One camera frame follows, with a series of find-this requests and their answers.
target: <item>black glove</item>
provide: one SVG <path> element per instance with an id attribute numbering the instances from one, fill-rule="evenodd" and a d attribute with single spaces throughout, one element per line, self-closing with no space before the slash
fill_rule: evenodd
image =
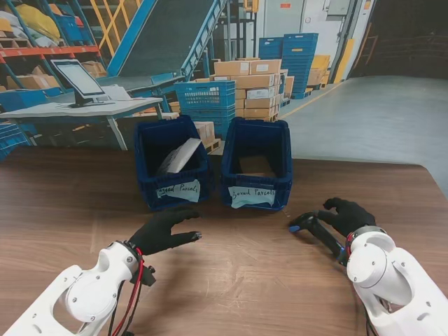
<path id="1" fill-rule="evenodd" d="M 333 226 L 344 237 L 365 225 L 376 226 L 375 217 L 355 202 L 335 197 L 327 199 L 323 207 L 327 210 L 336 208 L 337 215 L 319 210 L 317 218 Z"/>
<path id="2" fill-rule="evenodd" d="M 129 242 L 140 248 L 144 256 L 196 242 L 202 238 L 201 232 L 171 235 L 171 229 L 185 219 L 198 217 L 199 213 L 196 210 L 182 207 L 156 213 L 147 224 L 134 233 Z"/>

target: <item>door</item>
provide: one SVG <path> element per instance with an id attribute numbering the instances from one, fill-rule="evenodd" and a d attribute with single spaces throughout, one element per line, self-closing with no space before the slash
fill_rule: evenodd
<path id="1" fill-rule="evenodd" d="M 300 33 L 303 2 L 304 0 L 266 0 L 264 37 Z"/>

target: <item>robotic arm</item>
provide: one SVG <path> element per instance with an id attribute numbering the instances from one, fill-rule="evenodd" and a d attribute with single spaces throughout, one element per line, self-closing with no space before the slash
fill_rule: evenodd
<path id="1" fill-rule="evenodd" d="M 92 269 L 83 271 L 77 265 L 67 268 L 4 336 L 97 336 L 116 308 L 123 281 L 138 281 L 140 278 L 148 286 L 154 283 L 154 269 L 143 266 L 142 256 L 200 239 L 201 234 L 196 231 L 171 235 L 175 224 L 197 217 L 196 211 L 183 208 L 157 213 L 129 241 L 116 241 L 103 248 Z M 82 323 L 76 334 L 54 318 L 53 309 L 57 301 Z"/>
<path id="2" fill-rule="evenodd" d="M 346 266 L 379 336 L 448 336 L 448 300 L 419 262 L 376 226 L 375 217 L 357 203 L 339 198 L 329 210 L 305 213 L 290 224 L 291 232 L 308 230 Z M 346 237 L 341 245 L 319 219 Z"/>

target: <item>white robotic arm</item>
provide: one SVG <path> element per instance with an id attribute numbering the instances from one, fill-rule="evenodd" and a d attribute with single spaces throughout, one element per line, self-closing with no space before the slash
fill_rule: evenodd
<path id="1" fill-rule="evenodd" d="M 117 305 L 118 287 L 131 280 L 139 268 L 137 255 L 114 242 L 99 252 L 98 262 L 83 271 L 79 266 L 64 270 L 9 328 L 4 336 L 96 336 Z M 73 334 L 56 321 L 57 301 L 83 323 Z"/>
<path id="2" fill-rule="evenodd" d="M 379 336 L 448 336 L 448 300 L 410 253 L 378 227 L 347 240 L 347 275 Z"/>

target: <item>white desk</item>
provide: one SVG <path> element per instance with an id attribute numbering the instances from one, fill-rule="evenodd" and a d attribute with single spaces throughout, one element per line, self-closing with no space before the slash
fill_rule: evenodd
<path id="1" fill-rule="evenodd" d="M 54 117 L 105 117 L 108 120 L 109 125 L 113 133 L 115 134 L 120 148 L 124 151 L 127 150 L 126 143 L 123 136 L 118 129 L 116 119 L 131 116 L 132 114 L 148 109 L 150 107 L 157 107 L 157 115 L 159 119 L 162 119 L 159 103 L 162 102 L 162 98 L 134 98 L 132 100 L 110 101 L 105 104 L 83 106 L 78 108 L 71 108 L 68 104 L 49 103 L 36 105 L 21 110 L 12 112 L 6 112 L 0 114 L 0 118 L 9 119 L 12 123 L 15 123 L 25 137 L 28 136 L 23 132 L 20 127 L 20 123 L 17 119 L 21 118 L 54 118 Z"/>

